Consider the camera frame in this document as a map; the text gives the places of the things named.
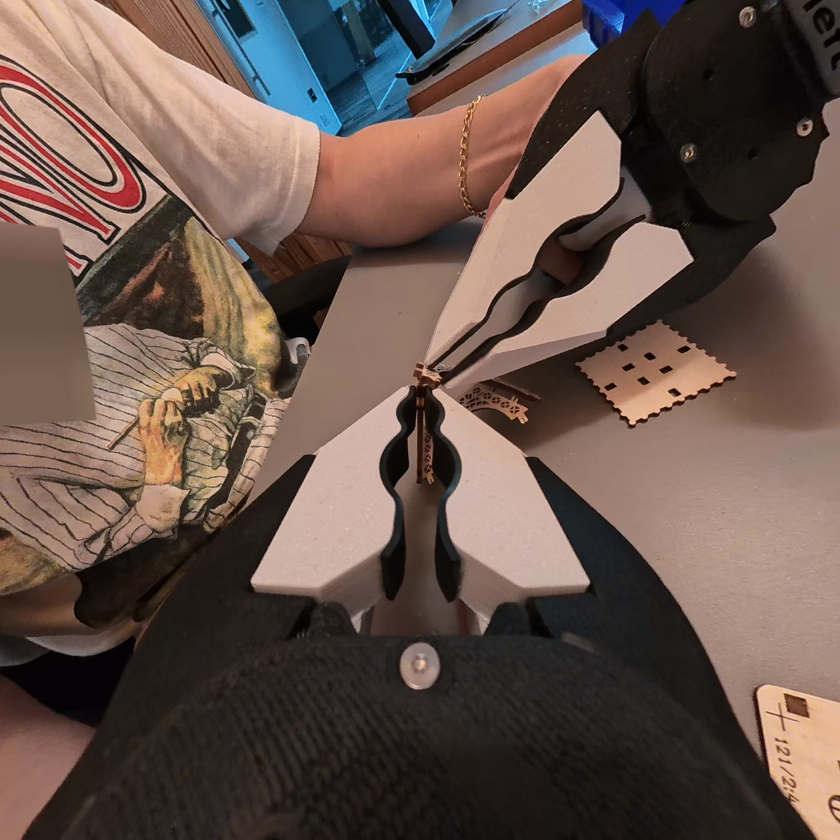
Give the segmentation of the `blue plastic bin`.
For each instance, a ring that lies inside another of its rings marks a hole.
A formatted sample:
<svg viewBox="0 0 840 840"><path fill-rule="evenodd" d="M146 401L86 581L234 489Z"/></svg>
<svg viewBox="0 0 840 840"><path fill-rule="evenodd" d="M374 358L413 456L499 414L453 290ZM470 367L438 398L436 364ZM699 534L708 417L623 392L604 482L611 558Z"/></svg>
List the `blue plastic bin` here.
<svg viewBox="0 0 840 840"><path fill-rule="evenodd" d="M651 11L661 24L660 11L669 15L669 2L659 1L582 1L582 24L595 47L600 48L633 26L645 11Z"/></svg>

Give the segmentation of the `person's left forearm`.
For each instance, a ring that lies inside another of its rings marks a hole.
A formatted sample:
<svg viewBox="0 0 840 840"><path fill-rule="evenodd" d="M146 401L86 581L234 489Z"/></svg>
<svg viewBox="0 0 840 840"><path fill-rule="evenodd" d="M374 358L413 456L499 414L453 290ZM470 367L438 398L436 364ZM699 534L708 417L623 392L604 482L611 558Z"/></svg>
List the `person's left forearm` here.
<svg viewBox="0 0 840 840"><path fill-rule="evenodd" d="M391 247L475 216L464 187L475 108L381 122L347 138L322 133L316 181L298 231Z"/></svg>

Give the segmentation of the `square wooden platform with holes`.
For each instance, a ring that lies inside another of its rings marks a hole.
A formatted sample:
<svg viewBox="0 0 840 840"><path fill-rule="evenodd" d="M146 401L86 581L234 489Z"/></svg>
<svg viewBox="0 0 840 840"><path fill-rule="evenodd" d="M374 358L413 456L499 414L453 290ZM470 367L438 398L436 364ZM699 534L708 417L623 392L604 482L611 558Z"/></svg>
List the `square wooden platform with holes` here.
<svg viewBox="0 0 840 840"><path fill-rule="evenodd" d="M736 375L661 321L577 366L631 427Z"/></svg>

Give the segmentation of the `person's left hand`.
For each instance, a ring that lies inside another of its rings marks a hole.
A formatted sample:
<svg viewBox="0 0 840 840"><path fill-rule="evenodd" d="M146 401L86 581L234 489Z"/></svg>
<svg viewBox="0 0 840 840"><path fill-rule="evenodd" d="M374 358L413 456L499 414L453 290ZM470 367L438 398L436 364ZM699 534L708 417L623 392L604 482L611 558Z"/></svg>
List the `person's left hand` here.
<svg viewBox="0 0 840 840"><path fill-rule="evenodd" d="M505 142L506 155L503 165L504 182L495 176L491 184L497 189L490 199L486 218L489 219L497 210L507 193L512 178L522 161L529 140L541 117L554 100L563 84L574 71L585 62L587 56L575 54L555 60L553 63L534 71L514 84L491 95L489 104L505 111L508 118L505 125L511 139Z"/></svg>

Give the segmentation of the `black flat tray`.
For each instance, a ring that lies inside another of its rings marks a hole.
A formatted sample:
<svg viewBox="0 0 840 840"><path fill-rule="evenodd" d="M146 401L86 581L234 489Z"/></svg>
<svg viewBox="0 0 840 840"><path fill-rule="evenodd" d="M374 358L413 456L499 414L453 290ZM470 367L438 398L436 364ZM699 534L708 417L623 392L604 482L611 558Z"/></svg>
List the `black flat tray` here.
<svg viewBox="0 0 840 840"><path fill-rule="evenodd" d="M477 39L498 26L511 8L512 6L504 7L475 17L451 36L440 39L433 49L410 67L395 73L395 79L405 79L409 85L413 86L437 74L445 69L453 58L473 45Z"/></svg>

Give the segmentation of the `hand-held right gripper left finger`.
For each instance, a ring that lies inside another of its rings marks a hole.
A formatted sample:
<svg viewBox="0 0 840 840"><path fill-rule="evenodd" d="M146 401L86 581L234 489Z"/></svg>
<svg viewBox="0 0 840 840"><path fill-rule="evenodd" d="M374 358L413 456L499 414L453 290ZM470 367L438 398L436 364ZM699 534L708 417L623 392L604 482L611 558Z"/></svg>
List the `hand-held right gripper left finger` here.
<svg viewBox="0 0 840 840"><path fill-rule="evenodd" d="M403 502L416 387L321 446L251 578L256 592L338 602L357 616L393 600L405 573Z"/></svg>

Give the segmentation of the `grey desk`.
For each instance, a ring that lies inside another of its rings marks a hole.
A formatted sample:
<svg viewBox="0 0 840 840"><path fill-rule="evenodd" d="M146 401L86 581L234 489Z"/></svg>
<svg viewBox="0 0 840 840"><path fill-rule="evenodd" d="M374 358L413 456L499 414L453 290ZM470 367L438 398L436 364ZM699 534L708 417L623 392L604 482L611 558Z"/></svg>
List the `grey desk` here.
<svg viewBox="0 0 840 840"><path fill-rule="evenodd" d="M663 320L737 376L627 426L575 366L508 380L529 421L479 418L536 456L644 556L697 631L740 725L761 745L765 684L838 701L839 106L815 175L776 233L712 294ZM357 249L257 482L265 490L408 382L476 239L475 219L424 241ZM373 634L454 634L434 574L435 487L410 475L406 578Z"/></svg>

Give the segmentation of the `person's printed white shirt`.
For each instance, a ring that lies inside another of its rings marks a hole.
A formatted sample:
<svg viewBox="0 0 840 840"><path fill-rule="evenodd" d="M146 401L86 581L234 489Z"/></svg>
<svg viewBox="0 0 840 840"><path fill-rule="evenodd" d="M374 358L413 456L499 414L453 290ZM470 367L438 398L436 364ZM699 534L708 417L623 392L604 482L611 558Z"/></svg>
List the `person's printed white shirt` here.
<svg viewBox="0 0 840 840"><path fill-rule="evenodd" d="M295 382L227 241L278 246L319 152L97 2L2 2L2 220L59 231L96 405L2 425L3 666L120 644L252 491Z"/></svg>

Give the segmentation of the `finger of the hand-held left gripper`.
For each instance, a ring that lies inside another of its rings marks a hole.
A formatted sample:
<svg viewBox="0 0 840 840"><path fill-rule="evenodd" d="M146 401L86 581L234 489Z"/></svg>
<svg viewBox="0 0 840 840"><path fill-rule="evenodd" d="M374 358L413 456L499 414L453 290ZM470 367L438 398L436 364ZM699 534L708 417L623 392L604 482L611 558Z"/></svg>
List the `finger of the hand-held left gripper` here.
<svg viewBox="0 0 840 840"><path fill-rule="evenodd" d="M692 262L681 234L635 219L605 236L565 286L538 266L516 268L513 254L476 248L434 332L434 366L450 393L563 354L606 336L620 318Z"/></svg>
<svg viewBox="0 0 840 840"><path fill-rule="evenodd" d="M438 319L426 362L439 363L490 311L499 292L525 277L547 238L598 215L620 186L621 141L595 112L484 226Z"/></svg>

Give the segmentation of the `black shorts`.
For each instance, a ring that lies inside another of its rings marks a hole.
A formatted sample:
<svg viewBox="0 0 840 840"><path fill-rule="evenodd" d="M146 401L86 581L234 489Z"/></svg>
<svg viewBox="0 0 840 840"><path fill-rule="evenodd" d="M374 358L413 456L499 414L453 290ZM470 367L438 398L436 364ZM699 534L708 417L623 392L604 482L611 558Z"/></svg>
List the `black shorts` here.
<svg viewBox="0 0 840 840"><path fill-rule="evenodd" d="M88 657L48 652L25 664L2 667L1 674L47 708L96 728L133 649L134 640L129 639Z"/></svg>

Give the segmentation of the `person's leg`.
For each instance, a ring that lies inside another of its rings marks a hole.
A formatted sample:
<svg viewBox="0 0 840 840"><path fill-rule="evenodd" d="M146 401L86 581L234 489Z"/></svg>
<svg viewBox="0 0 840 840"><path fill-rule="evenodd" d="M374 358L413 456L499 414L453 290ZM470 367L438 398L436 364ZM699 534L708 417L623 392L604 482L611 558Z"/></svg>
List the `person's leg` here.
<svg viewBox="0 0 840 840"><path fill-rule="evenodd" d="M93 737L94 729L1 678L1 838L23 837Z"/></svg>

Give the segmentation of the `black office chair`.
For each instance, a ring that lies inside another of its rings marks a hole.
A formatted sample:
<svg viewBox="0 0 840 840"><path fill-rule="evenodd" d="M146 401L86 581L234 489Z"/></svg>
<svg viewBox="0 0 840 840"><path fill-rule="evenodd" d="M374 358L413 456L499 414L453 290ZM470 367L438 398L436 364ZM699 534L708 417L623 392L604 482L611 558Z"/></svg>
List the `black office chair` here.
<svg viewBox="0 0 840 840"><path fill-rule="evenodd" d="M331 259L273 284L263 292L280 328L288 338L304 338L313 344L320 328L317 312L329 309L340 286L350 256Z"/></svg>

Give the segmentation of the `small wooden arch piece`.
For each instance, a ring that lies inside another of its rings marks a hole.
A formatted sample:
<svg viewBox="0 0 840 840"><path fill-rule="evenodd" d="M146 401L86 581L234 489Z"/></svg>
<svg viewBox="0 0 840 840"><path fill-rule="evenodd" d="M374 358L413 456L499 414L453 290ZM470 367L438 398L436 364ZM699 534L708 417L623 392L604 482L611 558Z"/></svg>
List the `small wooden arch piece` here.
<svg viewBox="0 0 840 840"><path fill-rule="evenodd" d="M526 424L529 406L522 399L519 393L491 381L473 385L458 398L458 404L472 413L493 410L511 421Z"/></svg>

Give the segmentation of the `white side table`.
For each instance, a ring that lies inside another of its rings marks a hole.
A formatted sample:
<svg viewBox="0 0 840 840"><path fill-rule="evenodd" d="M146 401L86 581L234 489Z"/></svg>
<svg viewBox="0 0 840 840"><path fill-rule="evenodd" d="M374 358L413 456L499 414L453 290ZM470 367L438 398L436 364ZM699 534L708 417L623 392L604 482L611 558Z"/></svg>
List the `white side table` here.
<svg viewBox="0 0 840 840"><path fill-rule="evenodd" d="M406 103L414 116L441 112L467 103L470 96L497 91L559 57L591 50L581 2L551 2L538 13L528 2L518 2L444 70L413 86Z"/></svg>

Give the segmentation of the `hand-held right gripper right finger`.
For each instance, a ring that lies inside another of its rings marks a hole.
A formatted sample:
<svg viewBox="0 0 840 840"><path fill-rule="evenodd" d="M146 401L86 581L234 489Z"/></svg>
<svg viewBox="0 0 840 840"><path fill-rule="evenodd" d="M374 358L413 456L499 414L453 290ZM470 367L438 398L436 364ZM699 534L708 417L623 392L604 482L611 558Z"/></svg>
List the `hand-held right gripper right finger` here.
<svg viewBox="0 0 840 840"><path fill-rule="evenodd" d="M505 602L585 592L590 579L522 451L442 389L427 395L425 426L444 487L434 558L446 600L488 623Z"/></svg>

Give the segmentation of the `wooden tower parts sheet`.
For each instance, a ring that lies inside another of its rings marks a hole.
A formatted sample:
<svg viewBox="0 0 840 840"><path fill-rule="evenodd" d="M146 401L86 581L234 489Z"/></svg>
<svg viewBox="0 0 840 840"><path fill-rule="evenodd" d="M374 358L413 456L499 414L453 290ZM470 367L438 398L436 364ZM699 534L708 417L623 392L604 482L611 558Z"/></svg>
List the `wooden tower parts sheet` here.
<svg viewBox="0 0 840 840"><path fill-rule="evenodd" d="M799 690L755 691L770 776L818 839L839 838L839 703Z"/></svg>

